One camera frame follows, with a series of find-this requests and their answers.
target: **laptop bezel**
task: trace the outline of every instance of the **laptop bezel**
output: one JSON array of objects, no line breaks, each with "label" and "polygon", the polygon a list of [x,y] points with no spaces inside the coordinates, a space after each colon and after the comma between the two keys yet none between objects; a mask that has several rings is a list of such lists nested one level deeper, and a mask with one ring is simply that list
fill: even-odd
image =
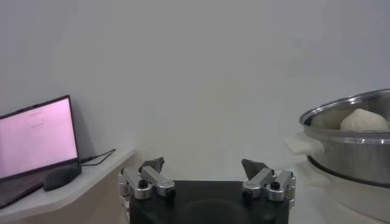
[{"label": "laptop bezel", "polygon": [[0,120],[4,119],[4,118],[7,118],[7,117],[11,117],[11,116],[17,115],[17,114],[20,114],[20,113],[24,113],[24,112],[29,111],[29,110],[40,108],[40,107],[43,107],[43,106],[46,106],[46,105],[49,105],[49,104],[52,104],[52,103],[56,103],[56,102],[64,100],[64,99],[68,99],[68,101],[69,101],[69,109],[70,109],[70,112],[71,112],[72,127],[73,127],[73,136],[74,136],[74,142],[76,144],[76,158],[69,159],[69,160],[62,161],[62,162],[55,163],[55,164],[51,164],[51,165],[44,166],[44,167],[39,167],[37,169],[28,170],[28,171],[25,171],[25,172],[22,172],[22,173],[18,173],[18,174],[14,174],[14,175],[11,175],[11,176],[2,177],[2,178],[0,178],[0,181],[14,179],[14,178],[18,178],[18,177],[25,176],[25,175],[28,175],[28,174],[41,172],[41,171],[44,171],[46,169],[55,168],[55,167],[62,166],[62,165],[65,165],[65,164],[79,163],[79,161],[80,161],[80,159],[79,159],[79,149],[78,149],[78,146],[77,146],[77,136],[76,136],[76,129],[75,129],[75,126],[74,126],[74,115],[73,115],[72,102],[71,102],[70,95],[65,95],[65,96],[62,96],[62,97],[59,97],[59,98],[56,98],[56,99],[53,99],[53,100],[49,100],[49,101],[46,101],[46,102],[43,102],[43,103],[39,103],[39,104],[35,104],[35,105],[29,106],[29,107],[25,107],[23,109],[14,111],[14,112],[9,113],[9,114],[2,115],[2,116],[0,116]]}]

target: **cable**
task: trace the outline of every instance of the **cable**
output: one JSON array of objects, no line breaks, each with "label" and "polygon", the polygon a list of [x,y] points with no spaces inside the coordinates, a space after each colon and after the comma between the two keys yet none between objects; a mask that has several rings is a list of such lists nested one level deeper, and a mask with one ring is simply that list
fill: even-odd
[{"label": "cable", "polygon": [[[100,155],[97,155],[97,156],[91,156],[91,157],[88,157],[88,158],[84,158],[84,159],[81,159],[80,160],[80,166],[97,166],[99,165],[100,163],[103,163],[103,161],[105,161],[112,153],[114,153],[116,151],[116,149],[111,149],[110,151],[108,152],[105,152],[103,154],[100,154]],[[86,163],[86,162],[89,162],[91,161],[92,159],[96,159],[98,157],[101,157],[101,156],[104,156],[106,155],[102,160],[100,160],[98,163],[91,163],[91,164],[83,164],[83,163]]]}]

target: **laptop screen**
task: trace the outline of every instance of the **laptop screen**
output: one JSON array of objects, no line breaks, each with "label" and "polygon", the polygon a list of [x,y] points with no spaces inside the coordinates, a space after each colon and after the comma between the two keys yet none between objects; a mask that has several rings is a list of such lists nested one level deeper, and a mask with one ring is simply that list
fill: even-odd
[{"label": "laptop screen", "polygon": [[69,98],[0,120],[0,178],[75,158]]}]

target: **white countertop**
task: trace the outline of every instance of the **white countertop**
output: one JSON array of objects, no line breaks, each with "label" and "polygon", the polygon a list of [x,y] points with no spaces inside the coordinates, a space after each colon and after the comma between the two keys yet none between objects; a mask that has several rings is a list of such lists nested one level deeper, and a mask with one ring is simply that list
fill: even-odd
[{"label": "white countertop", "polygon": [[134,149],[116,150],[102,164],[83,167],[82,173],[72,182],[57,190],[45,192],[42,188],[14,204],[0,209],[0,223],[24,219],[33,215],[58,210],[77,200],[101,181],[125,160],[134,154]]}]

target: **screw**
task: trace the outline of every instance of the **screw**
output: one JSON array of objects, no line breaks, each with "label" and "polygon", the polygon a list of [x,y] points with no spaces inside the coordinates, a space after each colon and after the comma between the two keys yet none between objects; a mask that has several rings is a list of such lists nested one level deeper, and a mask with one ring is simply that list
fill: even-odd
[{"label": "screw", "polygon": [[146,180],[140,180],[138,182],[138,187],[141,189],[144,189],[144,188],[147,188],[147,184],[148,184],[148,182]]},{"label": "screw", "polygon": [[276,182],[276,181],[272,182],[271,183],[271,189],[272,190],[279,190],[280,189],[280,183]]},{"label": "screw", "polygon": [[166,193],[166,198],[168,199],[168,201],[172,201],[175,198],[175,196],[176,196],[175,189],[170,189]]},{"label": "screw", "polygon": [[250,191],[244,191],[243,200],[245,205],[249,205],[252,201],[252,193]]}]

